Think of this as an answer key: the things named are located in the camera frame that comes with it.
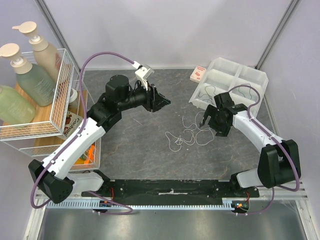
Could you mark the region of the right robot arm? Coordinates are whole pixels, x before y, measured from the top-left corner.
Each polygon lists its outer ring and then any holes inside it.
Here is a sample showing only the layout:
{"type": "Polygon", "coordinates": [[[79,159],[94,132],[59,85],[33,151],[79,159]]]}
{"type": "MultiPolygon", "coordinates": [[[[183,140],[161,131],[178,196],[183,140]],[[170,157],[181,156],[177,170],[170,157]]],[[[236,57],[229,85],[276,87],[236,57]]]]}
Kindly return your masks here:
{"type": "Polygon", "coordinates": [[[204,112],[201,127],[205,124],[219,137],[227,137],[231,128],[243,133],[260,153],[258,167],[231,176],[229,191],[235,197],[242,196],[247,188],[263,186],[284,188],[295,181],[296,192],[300,188],[301,166],[298,144],[284,140],[261,124],[242,103],[235,104],[228,92],[214,97],[204,112]]]}

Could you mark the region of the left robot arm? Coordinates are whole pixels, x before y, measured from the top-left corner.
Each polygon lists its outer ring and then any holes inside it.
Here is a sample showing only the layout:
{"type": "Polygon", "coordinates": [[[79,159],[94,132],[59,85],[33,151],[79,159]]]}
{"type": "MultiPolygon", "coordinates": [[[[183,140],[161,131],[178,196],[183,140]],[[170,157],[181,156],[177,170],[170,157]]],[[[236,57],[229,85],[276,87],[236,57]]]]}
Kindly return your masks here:
{"type": "Polygon", "coordinates": [[[31,177],[53,203],[63,202],[69,195],[93,191],[99,197],[110,191],[107,177],[100,171],[70,173],[74,163],[96,140],[122,118],[122,112],[139,106],[157,112],[171,102],[153,84],[143,87],[137,80],[134,87],[124,75],[114,75],[105,85],[105,92],[90,108],[80,127],[52,154],[28,165],[31,177]]]}

